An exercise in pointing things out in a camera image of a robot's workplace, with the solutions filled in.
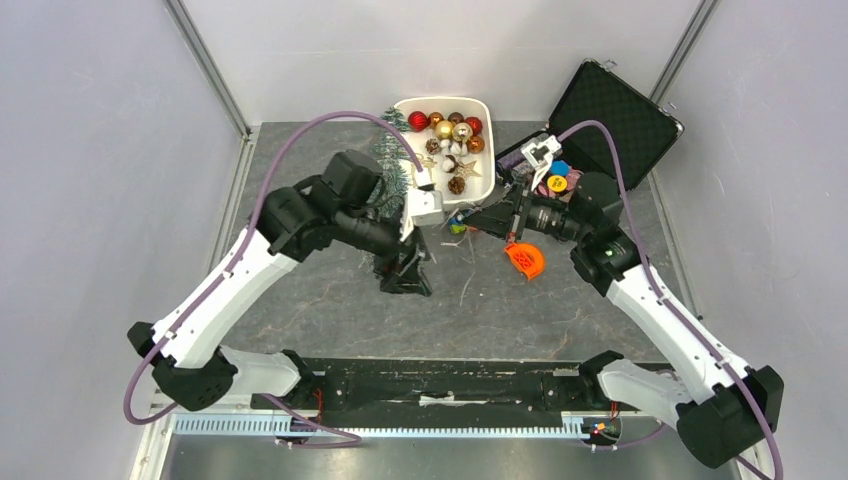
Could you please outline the small frosted christmas tree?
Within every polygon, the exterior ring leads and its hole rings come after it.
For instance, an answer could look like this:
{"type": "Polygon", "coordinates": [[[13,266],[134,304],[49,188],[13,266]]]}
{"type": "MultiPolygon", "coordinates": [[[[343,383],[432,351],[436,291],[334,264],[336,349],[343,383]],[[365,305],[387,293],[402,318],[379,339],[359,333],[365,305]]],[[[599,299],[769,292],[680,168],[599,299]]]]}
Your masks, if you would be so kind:
{"type": "Polygon", "coordinates": [[[410,184],[407,164],[410,156],[402,143],[391,133],[381,130],[372,146],[372,157],[383,170],[377,193],[369,200],[381,218],[392,218],[403,208],[410,184]]]}

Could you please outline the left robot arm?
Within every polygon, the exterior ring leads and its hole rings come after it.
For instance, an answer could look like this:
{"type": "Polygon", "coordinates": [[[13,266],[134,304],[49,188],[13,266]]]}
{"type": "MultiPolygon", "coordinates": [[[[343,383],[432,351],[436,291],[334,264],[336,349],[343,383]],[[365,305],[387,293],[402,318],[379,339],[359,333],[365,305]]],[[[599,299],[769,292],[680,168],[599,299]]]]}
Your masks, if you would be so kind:
{"type": "Polygon", "coordinates": [[[290,408],[307,405],[314,383],[294,352],[244,352],[221,341],[266,290],[333,242],[373,256],[381,291],[431,295],[420,266],[429,253],[419,227],[441,221],[442,195],[427,172],[417,177],[423,183],[406,191],[397,219],[370,217],[369,199],[383,170],[356,151],[339,152],[322,174],[269,193],[254,224],[174,312],[129,330],[159,390],[188,411],[226,395],[271,394],[290,408]]]}

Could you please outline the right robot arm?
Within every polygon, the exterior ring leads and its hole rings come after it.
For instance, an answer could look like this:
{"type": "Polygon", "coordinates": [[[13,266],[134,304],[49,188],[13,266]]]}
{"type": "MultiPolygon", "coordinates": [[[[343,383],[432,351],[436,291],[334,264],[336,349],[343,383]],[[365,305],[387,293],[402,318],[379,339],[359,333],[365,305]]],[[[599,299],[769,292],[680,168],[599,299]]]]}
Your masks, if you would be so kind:
{"type": "Polygon", "coordinates": [[[617,181],[588,173],[568,201],[515,184],[500,201],[466,214],[464,222],[511,248],[519,247],[525,230],[574,242],[570,258],[580,278],[624,312],[675,373],[651,372],[613,351],[598,354],[579,369],[577,392],[585,405],[623,403],[655,417],[709,468],[761,441],[773,442],[783,379],[771,366],[750,366],[686,309],[620,227],[624,209],[617,181]]]}

